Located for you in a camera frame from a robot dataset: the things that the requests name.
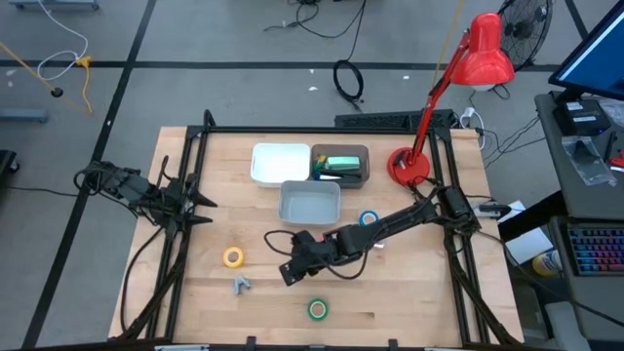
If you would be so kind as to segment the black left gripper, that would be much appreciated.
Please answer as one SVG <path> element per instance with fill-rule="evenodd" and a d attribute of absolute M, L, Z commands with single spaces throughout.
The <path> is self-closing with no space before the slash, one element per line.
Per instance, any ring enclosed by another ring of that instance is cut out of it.
<path fill-rule="evenodd" d="M 193 225 L 211 223 L 209 217 L 190 215 L 187 204 L 216 208 L 213 202 L 199 191 L 197 181 L 187 183 L 179 178 L 172 178 L 166 186 L 156 188 L 156 224 L 165 229 L 186 229 Z"/>

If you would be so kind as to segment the yellow tape roll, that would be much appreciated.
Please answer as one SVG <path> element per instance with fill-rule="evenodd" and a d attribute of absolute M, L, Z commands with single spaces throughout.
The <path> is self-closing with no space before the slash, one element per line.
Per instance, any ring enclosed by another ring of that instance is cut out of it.
<path fill-rule="evenodd" d="M 229 268 L 238 268 L 243 265 L 245 255 L 238 247 L 227 248 L 222 255 L 223 263 Z"/>

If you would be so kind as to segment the green tape roll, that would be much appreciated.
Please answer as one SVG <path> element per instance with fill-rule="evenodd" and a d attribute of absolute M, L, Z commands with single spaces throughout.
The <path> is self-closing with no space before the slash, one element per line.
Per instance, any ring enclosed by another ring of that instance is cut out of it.
<path fill-rule="evenodd" d="M 307 313 L 312 320 L 322 321 L 326 319 L 329 314 L 329 306 L 321 298 L 314 298 L 308 303 Z"/>

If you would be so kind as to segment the large black stapler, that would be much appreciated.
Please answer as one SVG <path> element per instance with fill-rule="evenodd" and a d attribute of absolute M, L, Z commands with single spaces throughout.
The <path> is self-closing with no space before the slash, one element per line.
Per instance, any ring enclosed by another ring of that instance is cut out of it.
<path fill-rule="evenodd" d="M 315 171 L 315 172 L 321 173 L 320 180 L 360 181 L 363 178 L 363 176 L 360 173 L 353 173 L 353 172 L 332 171 L 332 170 L 324 170 L 324 169 Z"/>

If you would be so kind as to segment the mint green stapler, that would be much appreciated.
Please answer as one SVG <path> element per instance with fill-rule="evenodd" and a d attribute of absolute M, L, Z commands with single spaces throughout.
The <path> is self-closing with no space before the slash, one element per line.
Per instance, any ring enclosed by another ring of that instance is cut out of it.
<path fill-rule="evenodd" d="M 358 170 L 361 166 L 358 156 L 331 156 L 325 162 L 325 169 L 330 171 Z"/>

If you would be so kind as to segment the grey plastic bin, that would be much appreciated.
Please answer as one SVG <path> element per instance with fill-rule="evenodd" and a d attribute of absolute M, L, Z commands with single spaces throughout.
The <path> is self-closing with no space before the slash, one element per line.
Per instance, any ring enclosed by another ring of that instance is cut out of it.
<path fill-rule="evenodd" d="M 335 182 L 288 180 L 280 187 L 278 218 L 293 225 L 327 226 L 340 219 L 341 189 Z"/>

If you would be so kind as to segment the white plastic bin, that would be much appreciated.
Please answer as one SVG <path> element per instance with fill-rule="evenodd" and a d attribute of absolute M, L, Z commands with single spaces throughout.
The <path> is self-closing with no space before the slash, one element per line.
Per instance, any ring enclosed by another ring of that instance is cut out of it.
<path fill-rule="evenodd" d="M 284 181 L 306 180 L 310 160 L 311 148 L 304 143 L 258 143 L 250 176 L 259 187 L 280 187 Z"/>

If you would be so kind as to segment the brown plastic bin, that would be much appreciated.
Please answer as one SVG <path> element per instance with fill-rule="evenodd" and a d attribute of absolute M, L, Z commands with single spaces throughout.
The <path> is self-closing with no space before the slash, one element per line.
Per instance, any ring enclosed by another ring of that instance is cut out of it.
<path fill-rule="evenodd" d="M 362 188 L 363 185 L 370 178 L 370 159 L 369 159 L 369 150 L 360 144 L 316 144 L 311 149 L 311 161 L 310 161 L 310 179 L 315 180 L 313 178 L 313 173 L 315 172 L 314 167 L 318 163 L 318 158 L 320 156 L 358 156 L 360 158 L 361 166 L 358 170 L 351 171 L 343 171 L 343 172 L 353 172 L 360 173 L 363 178 L 360 181 L 342 181 L 342 180 L 318 180 L 324 182 L 335 182 L 343 189 L 359 189 Z"/>

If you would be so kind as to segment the black power strip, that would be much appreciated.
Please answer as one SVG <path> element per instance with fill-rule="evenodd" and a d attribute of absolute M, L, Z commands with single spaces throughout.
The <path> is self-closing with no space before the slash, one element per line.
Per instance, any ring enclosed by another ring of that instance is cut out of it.
<path fill-rule="evenodd" d="M 395 111 L 342 114 L 334 117 L 334 125 L 337 128 L 347 129 L 384 129 L 404 130 L 416 132 L 420 120 L 421 111 Z M 452 124 L 454 112 L 450 109 L 434 110 L 430 117 L 430 128 L 447 128 Z"/>

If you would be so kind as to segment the black cart base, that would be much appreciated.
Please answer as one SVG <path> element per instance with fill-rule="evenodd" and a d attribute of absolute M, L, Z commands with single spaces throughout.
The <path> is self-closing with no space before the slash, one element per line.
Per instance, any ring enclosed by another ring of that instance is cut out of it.
<path fill-rule="evenodd" d="M 9 177 L 20 169 L 17 153 L 0 149 L 0 188 L 8 184 Z"/>

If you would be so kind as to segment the grey metal floor bar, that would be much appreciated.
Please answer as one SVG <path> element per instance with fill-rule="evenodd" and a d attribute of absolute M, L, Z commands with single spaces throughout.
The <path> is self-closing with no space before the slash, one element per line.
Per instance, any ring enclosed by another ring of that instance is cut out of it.
<path fill-rule="evenodd" d="M 67 6 L 89 7 L 94 11 L 99 10 L 98 0 L 8 0 L 9 4 L 19 10 L 23 10 L 26 6 L 42 5 L 46 9 Z"/>
<path fill-rule="evenodd" d="M 45 124 L 49 120 L 43 109 L 0 108 L 0 121 L 37 122 Z"/>

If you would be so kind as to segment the white power adapter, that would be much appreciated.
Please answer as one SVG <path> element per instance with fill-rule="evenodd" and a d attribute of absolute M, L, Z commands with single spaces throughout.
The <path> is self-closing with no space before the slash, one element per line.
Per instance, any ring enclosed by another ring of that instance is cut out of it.
<path fill-rule="evenodd" d="M 480 138 L 480 149 L 483 150 L 486 144 L 484 137 L 485 124 L 479 112 L 474 107 L 466 107 L 462 115 L 458 118 L 458 121 L 462 129 L 470 129 L 470 122 L 473 118 L 476 118 L 478 121 L 478 126 L 475 127 L 475 130 Z"/>

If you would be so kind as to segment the white box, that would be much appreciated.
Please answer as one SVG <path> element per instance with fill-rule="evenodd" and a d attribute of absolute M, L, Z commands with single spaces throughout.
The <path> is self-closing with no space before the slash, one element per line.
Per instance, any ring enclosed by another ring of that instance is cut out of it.
<path fill-rule="evenodd" d="M 506 243 L 506 248 L 518 264 L 532 260 L 554 248 L 541 228 L 534 228 Z"/>

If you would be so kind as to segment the yellow wipes container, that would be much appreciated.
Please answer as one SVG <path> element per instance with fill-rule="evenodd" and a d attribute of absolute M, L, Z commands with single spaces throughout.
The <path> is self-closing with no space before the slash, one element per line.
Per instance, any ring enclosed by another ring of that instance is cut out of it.
<path fill-rule="evenodd" d="M 554 277 L 563 271 L 560 255 L 557 250 L 541 253 L 531 261 L 532 269 L 540 276 Z"/>

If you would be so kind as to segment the red desk lamp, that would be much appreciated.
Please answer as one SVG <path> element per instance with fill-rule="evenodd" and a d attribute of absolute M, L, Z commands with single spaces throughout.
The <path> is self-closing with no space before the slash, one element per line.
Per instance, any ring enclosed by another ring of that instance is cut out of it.
<path fill-rule="evenodd" d="M 423 153 L 426 132 L 433 110 L 449 85 L 491 88 L 514 79 L 514 68 L 500 49 L 501 18 L 496 13 L 476 16 L 451 57 L 442 78 L 429 92 L 411 147 L 394 151 L 387 161 L 390 177 L 402 186 L 423 182 L 430 172 L 430 162 Z"/>

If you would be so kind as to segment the grey side desk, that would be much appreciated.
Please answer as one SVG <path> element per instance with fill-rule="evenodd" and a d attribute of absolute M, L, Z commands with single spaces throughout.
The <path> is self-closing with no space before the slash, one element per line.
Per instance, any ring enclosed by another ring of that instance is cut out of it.
<path fill-rule="evenodd" d="M 588 186 L 569 161 L 562 146 L 562 132 L 553 115 L 555 99 L 550 94 L 534 98 L 560 190 L 532 205 L 533 215 L 569 215 L 574 218 L 624 220 L 624 173 L 614 172 L 616 183 Z"/>

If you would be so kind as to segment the backlit computer keyboard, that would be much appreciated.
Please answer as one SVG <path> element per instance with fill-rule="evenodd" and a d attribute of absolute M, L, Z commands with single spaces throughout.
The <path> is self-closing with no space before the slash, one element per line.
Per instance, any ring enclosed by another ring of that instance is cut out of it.
<path fill-rule="evenodd" d="M 565 224 L 562 235 L 577 276 L 624 276 L 624 226 Z"/>

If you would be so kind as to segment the clear plastic bag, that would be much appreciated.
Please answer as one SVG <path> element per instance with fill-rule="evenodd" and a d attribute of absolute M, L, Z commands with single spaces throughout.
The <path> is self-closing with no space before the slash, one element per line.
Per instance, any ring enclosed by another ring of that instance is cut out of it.
<path fill-rule="evenodd" d="M 615 176 L 589 136 L 563 136 L 562 147 L 571 165 L 587 186 L 617 184 Z"/>

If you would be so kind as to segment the small black computer box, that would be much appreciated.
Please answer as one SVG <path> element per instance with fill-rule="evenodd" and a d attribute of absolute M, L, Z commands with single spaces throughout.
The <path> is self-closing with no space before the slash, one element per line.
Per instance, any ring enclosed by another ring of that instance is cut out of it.
<path fill-rule="evenodd" d="M 565 137 L 598 136 L 611 127 L 609 118 L 595 99 L 557 101 L 553 114 Z"/>

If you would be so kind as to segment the black floor fan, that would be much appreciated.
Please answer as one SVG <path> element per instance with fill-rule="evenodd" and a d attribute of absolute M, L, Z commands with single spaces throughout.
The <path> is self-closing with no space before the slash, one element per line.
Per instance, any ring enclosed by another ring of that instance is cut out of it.
<path fill-rule="evenodd" d="M 533 65 L 550 28 L 553 0 L 504 0 L 497 13 L 502 21 L 500 49 L 514 70 Z"/>

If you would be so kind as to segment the computer monitor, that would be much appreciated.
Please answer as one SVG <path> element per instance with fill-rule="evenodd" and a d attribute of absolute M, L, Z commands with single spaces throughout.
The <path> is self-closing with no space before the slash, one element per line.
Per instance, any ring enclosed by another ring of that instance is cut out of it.
<path fill-rule="evenodd" d="M 550 76 L 549 83 L 624 100 L 624 0 L 608 11 Z"/>

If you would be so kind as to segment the black metal table frame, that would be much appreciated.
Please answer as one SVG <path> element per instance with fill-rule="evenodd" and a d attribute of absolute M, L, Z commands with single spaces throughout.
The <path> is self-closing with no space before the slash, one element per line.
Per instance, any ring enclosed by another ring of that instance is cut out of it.
<path fill-rule="evenodd" d="M 308 267 L 287 287 L 279 266 L 293 259 L 292 237 L 359 224 L 364 211 L 379 219 L 417 202 L 387 174 L 387 161 L 408 147 L 404 131 L 311 127 L 223 127 L 211 120 L 160 131 L 149 171 L 157 181 L 195 174 L 199 191 L 216 208 L 193 213 L 211 223 L 164 231 L 140 220 L 131 246 L 135 265 L 119 300 L 130 320 L 113 322 L 121 340 L 154 339 L 211 350 L 240 348 L 356 349 L 413 346 L 512 350 L 522 332 L 501 247 L 493 241 L 430 223 L 377 243 L 344 265 Z M 293 225 L 278 218 L 280 187 L 259 187 L 251 178 L 258 143 L 360 144 L 370 153 L 370 179 L 361 189 L 341 190 L 340 219 L 327 226 Z M 434 182 L 421 186 L 424 198 L 437 187 L 459 187 L 467 197 L 488 188 L 477 142 L 467 132 L 430 133 L 425 149 Z M 227 267 L 229 247 L 244 263 Z M 251 282 L 240 294 L 234 279 Z M 310 300 L 329 306 L 322 321 L 307 313 Z"/>

